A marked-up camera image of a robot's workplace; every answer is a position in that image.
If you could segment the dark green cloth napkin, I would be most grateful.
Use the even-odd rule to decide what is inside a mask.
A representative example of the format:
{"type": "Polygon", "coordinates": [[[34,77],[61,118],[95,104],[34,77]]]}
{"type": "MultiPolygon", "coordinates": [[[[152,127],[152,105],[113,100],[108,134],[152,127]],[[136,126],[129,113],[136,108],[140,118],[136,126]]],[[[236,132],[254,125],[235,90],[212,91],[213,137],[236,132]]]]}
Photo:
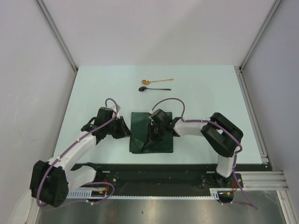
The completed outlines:
{"type": "Polygon", "coordinates": [[[131,113],[131,137],[129,151],[133,154],[173,153],[173,139],[162,142],[146,143],[147,124],[153,122],[147,112],[131,113]]]}

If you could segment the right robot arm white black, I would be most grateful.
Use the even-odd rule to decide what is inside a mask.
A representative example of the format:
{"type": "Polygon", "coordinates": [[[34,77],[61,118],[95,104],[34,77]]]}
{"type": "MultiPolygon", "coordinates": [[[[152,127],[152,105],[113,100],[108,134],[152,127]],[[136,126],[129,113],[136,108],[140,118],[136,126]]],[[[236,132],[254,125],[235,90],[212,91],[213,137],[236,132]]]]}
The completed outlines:
{"type": "Polygon", "coordinates": [[[233,180],[237,154],[242,151],[243,132],[219,112],[208,119],[171,118],[158,109],[150,115],[145,146],[160,143],[163,137],[201,136],[218,154],[213,182],[227,187],[233,180]]]}

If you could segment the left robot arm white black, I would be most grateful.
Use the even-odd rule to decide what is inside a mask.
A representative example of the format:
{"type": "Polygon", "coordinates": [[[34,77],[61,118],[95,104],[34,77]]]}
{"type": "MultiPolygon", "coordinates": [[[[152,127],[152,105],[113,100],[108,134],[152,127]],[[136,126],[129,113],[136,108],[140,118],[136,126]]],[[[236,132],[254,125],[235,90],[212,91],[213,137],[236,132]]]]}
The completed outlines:
{"type": "Polygon", "coordinates": [[[35,163],[29,189],[40,207],[47,204],[57,208],[77,188],[87,183],[95,187],[102,184],[103,174],[99,165],[87,162],[76,170],[73,167],[106,136],[122,139],[131,135],[119,110],[119,105],[101,107],[97,116],[81,128],[79,137],[61,155],[35,163]]]}

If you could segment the black spoon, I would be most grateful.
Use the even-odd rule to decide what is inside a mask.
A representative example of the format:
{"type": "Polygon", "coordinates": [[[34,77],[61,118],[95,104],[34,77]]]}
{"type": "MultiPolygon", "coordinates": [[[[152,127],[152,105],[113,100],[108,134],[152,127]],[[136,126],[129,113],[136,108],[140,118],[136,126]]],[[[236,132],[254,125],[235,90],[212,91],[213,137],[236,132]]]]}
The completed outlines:
{"type": "Polygon", "coordinates": [[[171,91],[171,89],[168,88],[148,88],[146,86],[141,86],[138,88],[140,92],[146,91],[146,90],[161,90],[161,91],[171,91]]]}

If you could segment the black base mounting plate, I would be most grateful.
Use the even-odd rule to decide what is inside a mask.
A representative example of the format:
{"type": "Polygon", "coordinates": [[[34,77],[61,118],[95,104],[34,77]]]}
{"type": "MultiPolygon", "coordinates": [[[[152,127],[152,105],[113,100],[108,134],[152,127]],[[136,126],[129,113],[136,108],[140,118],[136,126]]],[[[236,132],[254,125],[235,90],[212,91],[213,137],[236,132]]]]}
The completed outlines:
{"type": "Polygon", "coordinates": [[[210,188],[232,188],[233,177],[224,180],[214,164],[149,165],[96,164],[93,183],[107,181],[114,196],[185,197],[207,196],[210,188]]]}

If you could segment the gold spoon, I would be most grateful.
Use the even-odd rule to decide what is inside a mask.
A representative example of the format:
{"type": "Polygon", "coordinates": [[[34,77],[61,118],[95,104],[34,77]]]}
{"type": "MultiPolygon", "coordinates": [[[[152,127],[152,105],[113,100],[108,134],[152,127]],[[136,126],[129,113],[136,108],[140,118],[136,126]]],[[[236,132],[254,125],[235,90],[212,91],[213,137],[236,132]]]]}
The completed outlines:
{"type": "Polygon", "coordinates": [[[150,81],[150,80],[142,80],[142,84],[144,85],[149,85],[151,83],[157,83],[157,82],[168,82],[168,81],[173,81],[173,79],[164,79],[164,80],[155,80],[155,81],[150,81]]]}

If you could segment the left aluminium frame post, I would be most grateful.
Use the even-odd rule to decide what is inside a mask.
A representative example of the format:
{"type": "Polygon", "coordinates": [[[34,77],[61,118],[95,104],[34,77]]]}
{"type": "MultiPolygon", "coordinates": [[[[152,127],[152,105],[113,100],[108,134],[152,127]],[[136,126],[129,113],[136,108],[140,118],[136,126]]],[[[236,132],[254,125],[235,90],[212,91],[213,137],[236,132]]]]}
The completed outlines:
{"type": "Polygon", "coordinates": [[[45,2],[43,0],[34,0],[35,4],[37,5],[37,8],[39,9],[42,17],[44,18],[46,24],[48,25],[54,39],[56,40],[59,48],[61,49],[63,55],[65,56],[68,64],[72,68],[73,72],[77,74],[78,72],[78,66],[76,65],[50,11],[48,10],[45,2]]]}

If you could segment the aluminium frame post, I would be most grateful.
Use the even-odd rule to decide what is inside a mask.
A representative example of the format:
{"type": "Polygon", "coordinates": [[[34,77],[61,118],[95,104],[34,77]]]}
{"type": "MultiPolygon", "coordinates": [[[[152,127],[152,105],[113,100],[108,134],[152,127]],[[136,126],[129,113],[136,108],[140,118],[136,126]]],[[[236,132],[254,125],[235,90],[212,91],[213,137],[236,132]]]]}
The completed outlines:
{"type": "Polygon", "coordinates": [[[59,48],[61,49],[63,55],[65,56],[68,64],[72,68],[73,72],[77,74],[78,72],[78,66],[76,65],[50,11],[48,10],[45,2],[43,0],[34,0],[35,4],[37,5],[37,8],[39,9],[42,17],[44,18],[46,24],[48,25],[54,39],[56,40],[59,48]]]}
{"type": "Polygon", "coordinates": [[[275,0],[271,5],[264,21],[262,22],[261,27],[259,28],[252,44],[249,47],[244,59],[242,60],[241,64],[239,65],[239,70],[243,71],[249,62],[250,58],[253,56],[256,48],[258,47],[259,43],[261,42],[263,36],[265,35],[268,27],[270,26],[272,20],[274,19],[276,13],[278,12],[279,8],[281,7],[284,0],[275,0]]]}

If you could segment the right aluminium frame post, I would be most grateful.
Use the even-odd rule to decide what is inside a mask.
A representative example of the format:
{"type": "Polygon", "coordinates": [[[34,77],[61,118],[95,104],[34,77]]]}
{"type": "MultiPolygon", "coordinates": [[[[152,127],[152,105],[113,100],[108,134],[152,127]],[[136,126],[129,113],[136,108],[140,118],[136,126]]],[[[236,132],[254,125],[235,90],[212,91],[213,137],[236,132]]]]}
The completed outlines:
{"type": "Polygon", "coordinates": [[[278,12],[279,8],[281,7],[284,0],[275,0],[271,5],[264,21],[262,22],[261,27],[259,28],[252,44],[249,47],[244,59],[242,60],[241,64],[239,65],[239,70],[243,71],[249,62],[250,58],[253,56],[256,48],[258,47],[259,43],[261,42],[263,36],[265,35],[268,27],[270,26],[272,20],[274,19],[276,13],[278,12]]]}

